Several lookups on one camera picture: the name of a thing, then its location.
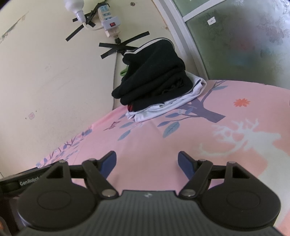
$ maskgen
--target ribbed surface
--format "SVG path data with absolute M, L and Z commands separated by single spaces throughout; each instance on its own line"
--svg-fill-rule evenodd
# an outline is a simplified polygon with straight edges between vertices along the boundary
M 115 200 L 102 201 L 84 223 L 62 232 L 25 229 L 19 236 L 281 236 L 269 227 L 238 232 L 208 220 L 193 201 L 178 199 L 174 192 L 124 191 Z

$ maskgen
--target power strip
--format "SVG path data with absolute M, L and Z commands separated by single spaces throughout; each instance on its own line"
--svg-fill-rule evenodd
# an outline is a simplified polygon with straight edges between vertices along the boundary
M 106 35 L 108 38 L 114 37 L 117 38 L 118 34 L 120 33 L 119 25 L 120 20 L 117 16 L 112 16 L 110 11 L 110 7 L 108 4 L 103 5 L 98 8 L 98 16 L 99 19 L 104 26 Z

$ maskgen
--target white folded cloth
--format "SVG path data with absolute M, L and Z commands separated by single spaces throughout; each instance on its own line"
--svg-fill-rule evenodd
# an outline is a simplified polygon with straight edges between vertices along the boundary
M 194 98 L 198 97 L 202 91 L 205 89 L 207 83 L 203 78 L 200 78 L 192 73 L 185 72 L 186 75 L 191 79 L 192 83 L 194 84 L 192 90 L 188 93 L 177 97 L 175 99 L 166 101 L 164 103 L 155 104 L 149 106 L 143 110 L 137 112 L 129 112 L 127 111 L 126 117 L 128 119 L 134 118 L 135 122 L 145 121 L 152 119 L 154 117 L 160 116 L 165 114 L 166 112 L 172 111 L 188 102 L 193 100 Z

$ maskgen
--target white light bulb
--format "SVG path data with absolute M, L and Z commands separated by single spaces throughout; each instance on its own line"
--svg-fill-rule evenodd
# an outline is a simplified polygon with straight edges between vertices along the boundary
M 86 17 L 83 12 L 84 0 L 64 0 L 64 3 L 66 9 L 73 12 L 81 23 L 86 22 Z

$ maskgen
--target bed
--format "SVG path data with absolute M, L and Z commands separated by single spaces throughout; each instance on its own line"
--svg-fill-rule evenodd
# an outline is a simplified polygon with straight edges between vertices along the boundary
M 197 99 L 148 121 L 128 120 L 127 108 L 119 107 L 36 166 L 60 159 L 77 165 L 114 150 L 117 165 L 108 181 L 119 193 L 124 189 L 179 192 L 188 181 L 177 164 L 179 151 L 215 165 L 236 161 L 279 196 L 282 209 L 275 226 L 290 235 L 289 101 L 287 89 L 210 80 Z

